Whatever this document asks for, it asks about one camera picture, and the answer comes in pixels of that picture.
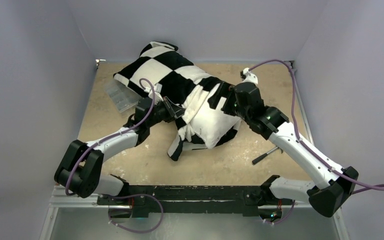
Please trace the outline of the white pillow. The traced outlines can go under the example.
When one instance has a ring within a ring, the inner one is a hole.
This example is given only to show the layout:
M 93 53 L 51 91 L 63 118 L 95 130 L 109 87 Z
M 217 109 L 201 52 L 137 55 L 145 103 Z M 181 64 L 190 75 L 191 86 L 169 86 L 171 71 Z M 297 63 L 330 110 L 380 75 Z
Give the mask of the white pillow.
M 241 119 L 221 111 L 226 98 L 221 98 L 216 109 L 211 109 L 208 104 L 208 99 L 215 93 L 219 84 L 210 91 L 197 85 L 182 104 L 185 113 L 181 119 L 186 126 L 181 127 L 178 133 L 184 141 L 184 151 L 213 149 L 236 136 Z

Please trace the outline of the black white checkered pillowcase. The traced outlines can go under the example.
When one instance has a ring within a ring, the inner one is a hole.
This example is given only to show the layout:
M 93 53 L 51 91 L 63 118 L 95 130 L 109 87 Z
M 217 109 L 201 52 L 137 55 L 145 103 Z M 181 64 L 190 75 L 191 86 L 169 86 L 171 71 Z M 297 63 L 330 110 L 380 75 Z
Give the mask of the black white checkered pillowcase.
M 197 85 L 210 91 L 216 84 L 226 83 L 182 56 L 177 46 L 160 41 L 151 41 L 142 49 L 138 59 L 114 73 L 113 78 L 141 97 L 149 97 L 151 90 L 141 86 L 140 79 L 147 79 L 153 85 L 159 83 L 162 85 L 161 95 L 180 107 Z M 175 125 L 177 136 L 167 151 L 172 161 L 178 161 L 186 151 L 178 133 L 186 123 L 180 117 L 175 120 Z

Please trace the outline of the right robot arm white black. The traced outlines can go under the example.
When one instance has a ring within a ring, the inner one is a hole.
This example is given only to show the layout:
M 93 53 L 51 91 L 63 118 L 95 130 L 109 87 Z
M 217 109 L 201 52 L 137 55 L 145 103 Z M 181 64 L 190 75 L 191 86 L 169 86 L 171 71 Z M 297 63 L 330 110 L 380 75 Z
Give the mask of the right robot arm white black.
M 311 178 L 304 181 L 272 175 L 260 186 L 258 205 L 290 199 L 308 203 L 329 218 L 352 195 L 358 171 L 342 167 L 311 145 L 281 110 L 264 103 L 254 83 L 222 83 L 209 99 L 212 109 L 220 104 L 223 113 L 239 117 L 254 133 L 289 155 Z

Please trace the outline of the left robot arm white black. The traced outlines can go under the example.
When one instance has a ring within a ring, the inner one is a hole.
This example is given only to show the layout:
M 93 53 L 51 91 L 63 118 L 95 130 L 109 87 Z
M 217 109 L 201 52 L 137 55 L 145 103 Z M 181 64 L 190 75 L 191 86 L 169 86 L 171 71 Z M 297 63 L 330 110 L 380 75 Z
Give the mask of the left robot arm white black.
M 140 99 L 134 113 L 116 132 L 88 142 L 72 141 L 56 169 L 54 181 L 65 187 L 67 195 L 81 198 L 92 194 L 109 195 L 118 205 L 126 203 L 129 184 L 120 177 L 103 175 L 103 163 L 143 143 L 154 125 L 175 121 L 185 112 L 167 97 L 158 103 L 149 97 Z

